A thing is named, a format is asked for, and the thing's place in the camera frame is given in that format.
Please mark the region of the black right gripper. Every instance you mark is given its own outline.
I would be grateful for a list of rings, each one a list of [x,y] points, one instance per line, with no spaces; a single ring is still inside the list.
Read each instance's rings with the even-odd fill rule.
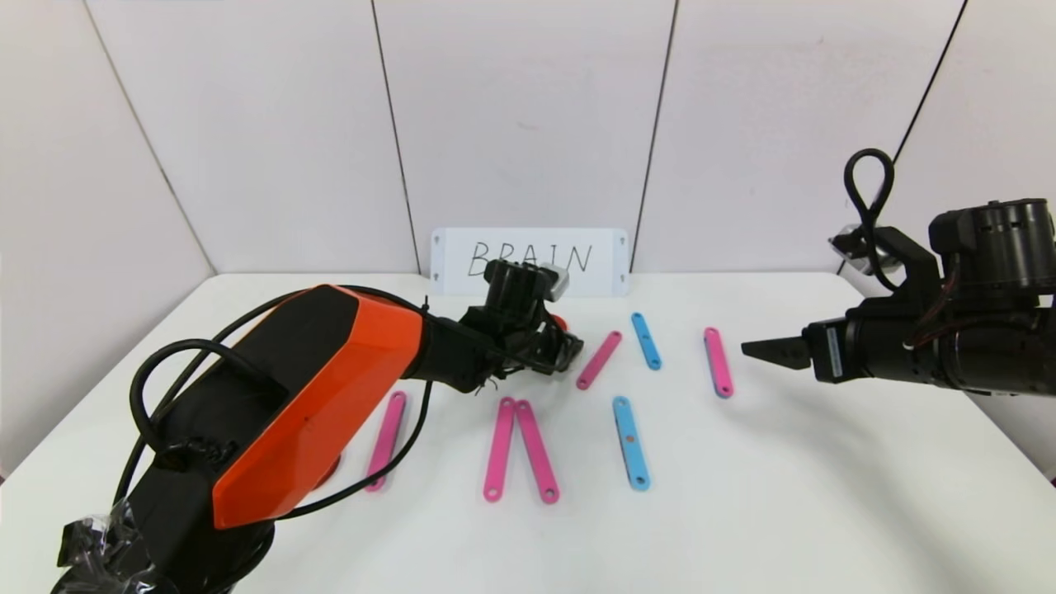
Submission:
[[[790,370],[813,364],[816,380],[912,380],[912,355],[903,346],[914,318],[857,307],[841,318],[810,323],[802,336],[742,344],[742,354]]]

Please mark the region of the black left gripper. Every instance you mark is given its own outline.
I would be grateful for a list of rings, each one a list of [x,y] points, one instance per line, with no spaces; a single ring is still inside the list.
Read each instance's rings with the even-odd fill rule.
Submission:
[[[533,350],[533,370],[542,375],[561,375],[576,361],[583,349],[583,339],[570,333],[564,319],[545,314]]]

